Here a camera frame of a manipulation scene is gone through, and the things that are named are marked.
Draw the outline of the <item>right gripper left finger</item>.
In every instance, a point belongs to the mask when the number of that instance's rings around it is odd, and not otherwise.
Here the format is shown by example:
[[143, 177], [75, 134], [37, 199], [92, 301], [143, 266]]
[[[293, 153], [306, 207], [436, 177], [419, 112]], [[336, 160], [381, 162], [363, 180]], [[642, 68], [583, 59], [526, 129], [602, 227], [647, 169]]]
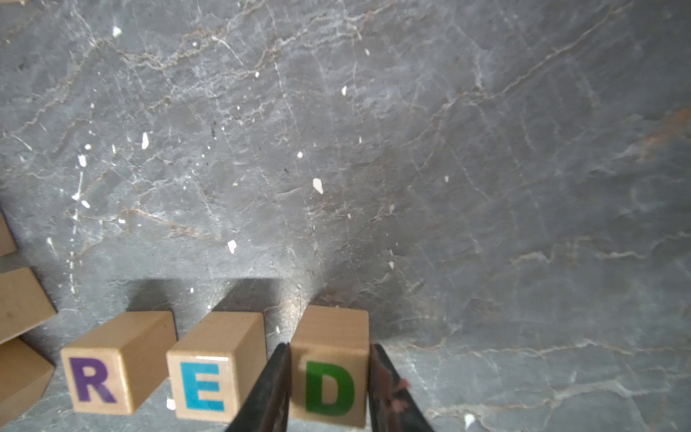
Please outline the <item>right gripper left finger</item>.
[[248, 399], [226, 432], [286, 432], [291, 397], [292, 362], [290, 345], [279, 344]]

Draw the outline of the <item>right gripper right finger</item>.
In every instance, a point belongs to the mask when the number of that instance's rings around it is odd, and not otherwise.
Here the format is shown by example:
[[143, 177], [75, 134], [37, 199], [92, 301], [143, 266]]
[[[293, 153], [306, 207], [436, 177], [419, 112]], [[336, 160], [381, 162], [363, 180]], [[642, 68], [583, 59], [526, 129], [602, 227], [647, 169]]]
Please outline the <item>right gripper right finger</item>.
[[368, 381], [372, 431], [434, 431], [380, 344], [370, 345]]

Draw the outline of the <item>wooden block teal E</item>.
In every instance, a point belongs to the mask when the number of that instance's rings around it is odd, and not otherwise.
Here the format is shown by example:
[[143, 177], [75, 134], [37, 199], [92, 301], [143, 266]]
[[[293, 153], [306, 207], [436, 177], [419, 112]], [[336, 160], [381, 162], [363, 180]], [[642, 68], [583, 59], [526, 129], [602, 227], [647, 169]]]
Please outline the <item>wooden block teal E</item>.
[[231, 423], [266, 363], [262, 313], [210, 312], [167, 351], [176, 417]]

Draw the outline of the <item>wooden block green D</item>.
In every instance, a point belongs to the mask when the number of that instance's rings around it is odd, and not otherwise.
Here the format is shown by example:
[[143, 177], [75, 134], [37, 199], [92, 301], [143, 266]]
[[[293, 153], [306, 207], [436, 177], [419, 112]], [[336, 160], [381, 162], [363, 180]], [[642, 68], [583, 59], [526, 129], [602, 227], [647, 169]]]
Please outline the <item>wooden block green D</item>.
[[363, 428], [369, 376], [367, 311], [311, 305], [291, 344], [293, 419]]

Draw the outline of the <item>wooden block purple R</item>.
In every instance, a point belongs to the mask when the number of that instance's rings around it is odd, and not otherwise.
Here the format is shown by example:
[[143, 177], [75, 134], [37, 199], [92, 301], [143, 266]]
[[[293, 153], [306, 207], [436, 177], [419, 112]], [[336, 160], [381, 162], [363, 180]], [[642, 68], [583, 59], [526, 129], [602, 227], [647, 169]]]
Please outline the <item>wooden block purple R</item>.
[[168, 378], [171, 311], [126, 311], [61, 350], [78, 413], [132, 415]]

